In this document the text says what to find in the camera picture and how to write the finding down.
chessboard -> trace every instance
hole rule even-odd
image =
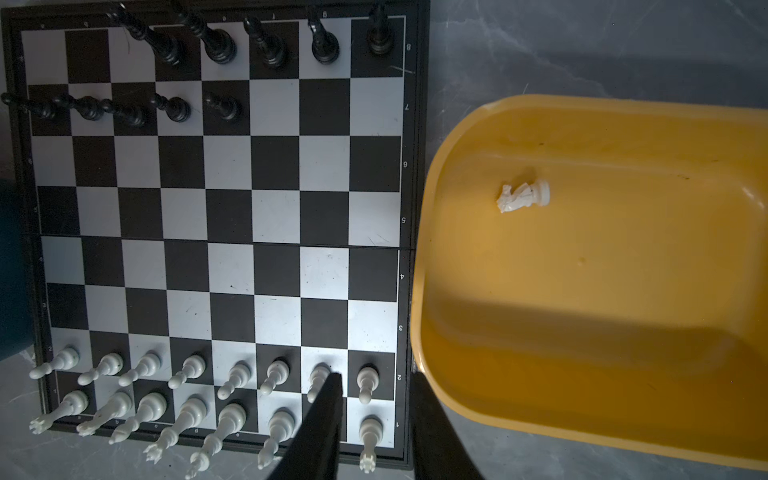
[[[293,416],[295,435],[310,408],[310,373],[323,364],[343,377],[342,461],[359,461],[360,423],[375,415],[383,425],[379,464],[408,468],[429,3],[386,3],[394,45],[381,56],[366,42],[372,2],[318,4],[339,43],[329,65],[313,56],[304,2],[188,5],[233,39],[232,61],[212,61],[166,2],[125,8],[180,41],[175,66],[106,15],[114,4],[2,11],[10,93],[37,102],[63,94],[111,99],[147,115],[136,127],[106,113],[91,121],[58,108],[46,119],[11,107],[36,355],[50,362],[68,346],[79,354],[71,369],[39,380],[42,409],[84,392],[88,407],[52,427],[74,432],[125,392],[132,407],[96,431],[109,436],[145,395],[159,392],[167,410],[131,435],[154,442],[196,396],[210,411],[179,443],[201,446],[220,410],[237,402],[247,420],[223,447],[258,452],[278,410]],[[246,16],[284,40],[280,68],[261,61]],[[226,121],[205,105],[208,92],[237,101],[238,118]],[[153,94],[182,98],[190,117],[172,121]],[[120,386],[147,352],[160,368]],[[120,371],[78,384],[108,353],[124,360]],[[191,355],[204,358],[204,372],[169,388]],[[290,373],[265,396],[259,385],[275,359]],[[218,399],[238,362],[252,376]],[[368,404],[356,381],[364,366],[380,378]]]

marble surface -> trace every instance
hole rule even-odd
[[[0,6],[29,4],[0,0]],[[428,161],[470,111],[516,94],[569,94],[768,108],[764,0],[435,0],[429,48]],[[5,79],[0,80],[5,90]],[[0,108],[0,175],[12,175]],[[0,362],[0,468],[5,478],[183,478],[192,449],[147,464],[143,444],[46,432],[31,367]],[[767,474],[608,449],[479,425],[448,412],[470,456],[493,478],[752,479]],[[202,479],[266,478],[255,455],[221,452]],[[342,465],[339,478],[363,478]],[[377,469],[365,478],[413,478]]]

yellow plastic tray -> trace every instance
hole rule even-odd
[[[535,179],[551,202],[501,214]],[[427,177],[411,340],[477,422],[768,470],[768,113],[526,95]]]

black chess piece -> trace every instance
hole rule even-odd
[[[117,4],[107,13],[115,23],[125,27],[131,37],[146,41],[155,56],[169,65],[178,65],[184,56],[183,44],[174,36],[152,30],[138,18],[125,11],[123,4]]]
[[[192,35],[203,41],[208,58],[218,64],[229,63],[235,58],[237,46],[230,34],[220,28],[208,28],[202,17],[187,10],[178,0],[170,0],[170,7],[176,15],[176,21],[188,27]]]
[[[339,41],[327,31],[317,15],[317,8],[306,8],[307,23],[312,30],[312,55],[323,65],[332,64],[339,57]]]
[[[286,42],[277,35],[264,31],[261,22],[256,17],[246,17],[243,27],[248,35],[259,45],[261,61],[268,68],[279,68],[286,58]]]
[[[75,98],[61,94],[53,99],[53,103],[61,108],[74,108],[85,120],[96,121],[104,114],[98,106],[98,100],[87,95],[83,98]]]
[[[219,97],[209,91],[203,94],[203,102],[219,112],[227,121],[235,121],[240,116],[240,104],[232,97]]]
[[[179,97],[165,98],[162,95],[154,94],[150,103],[158,110],[165,110],[168,118],[173,121],[185,121],[190,117],[192,109],[190,105]]]
[[[144,114],[144,109],[141,107],[115,104],[109,98],[98,102],[98,105],[101,110],[112,114],[113,117],[129,127],[143,127],[147,122],[147,115]]]

white chess piece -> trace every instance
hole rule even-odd
[[[78,351],[68,346],[53,357],[50,362],[42,363],[29,372],[29,378],[41,379],[54,370],[69,370],[80,361]]]
[[[90,369],[78,377],[78,384],[87,385],[102,375],[114,375],[123,369],[123,357],[117,353],[108,353],[101,357],[95,369]]]
[[[109,397],[106,405],[96,411],[93,419],[78,425],[78,434],[81,437],[93,435],[103,424],[128,413],[132,406],[134,406],[134,401],[131,400],[127,393],[116,392],[113,396]]]
[[[236,403],[231,403],[221,409],[219,413],[219,426],[215,432],[211,433],[205,440],[203,440],[203,448],[197,450],[190,457],[190,466],[186,480],[190,480],[197,475],[198,472],[208,470],[210,466],[210,457],[221,452],[221,448],[224,446],[222,440],[233,433],[238,433],[245,425],[246,415],[243,407]]]
[[[170,427],[165,427],[160,432],[160,438],[144,449],[144,453],[147,454],[147,462],[158,463],[163,458],[163,452],[176,445],[179,441],[180,433],[186,429],[198,426],[207,415],[208,407],[202,400],[190,398],[184,402],[179,410],[176,422]]]
[[[311,386],[309,392],[306,393],[306,399],[309,403],[315,402],[317,394],[320,393],[320,389],[323,387],[323,383],[326,382],[326,379],[330,374],[331,371],[328,370],[328,367],[324,366],[322,363],[316,366],[312,373],[310,373]]]
[[[172,389],[177,389],[182,383],[186,383],[188,379],[196,379],[203,375],[203,372],[205,372],[205,360],[199,355],[192,355],[184,360],[181,371],[168,380],[168,386]]]
[[[136,364],[136,368],[128,370],[121,375],[118,383],[120,386],[129,386],[131,383],[139,380],[140,376],[152,376],[160,368],[160,357],[152,352],[147,352],[139,359],[139,363]]]
[[[280,410],[272,415],[270,437],[264,442],[264,447],[259,452],[259,470],[272,463],[275,453],[277,453],[277,445],[290,438],[294,427],[296,427],[296,423],[290,413]]]
[[[360,470],[370,473],[376,470],[376,453],[374,448],[384,438],[384,427],[375,418],[367,418],[360,424],[360,439],[364,445],[360,454]]]
[[[369,366],[361,368],[357,374],[357,386],[360,387],[360,403],[371,403],[373,391],[379,387],[379,373]]]
[[[276,386],[282,385],[288,380],[290,369],[283,360],[275,360],[266,368],[266,380],[259,387],[262,395],[269,395]]]
[[[216,392],[216,396],[219,397],[219,400],[226,400],[230,398],[230,395],[232,395],[232,392],[234,392],[235,389],[239,389],[241,386],[248,383],[248,380],[250,380],[250,369],[248,368],[248,365],[245,365],[244,363],[236,363],[235,366],[230,369],[230,379],[224,382],[219,388],[219,391]]]
[[[123,442],[131,433],[139,429],[142,422],[154,422],[165,413],[168,403],[160,393],[152,392],[139,400],[139,406],[136,409],[136,415],[130,417],[123,425],[119,425],[109,439],[109,444]]]
[[[38,418],[29,422],[29,429],[32,433],[39,435],[44,431],[51,428],[53,422],[59,420],[61,417],[68,415],[80,415],[88,407],[88,396],[80,390],[69,392],[61,399],[61,403],[58,404],[56,410],[45,415],[40,415]]]

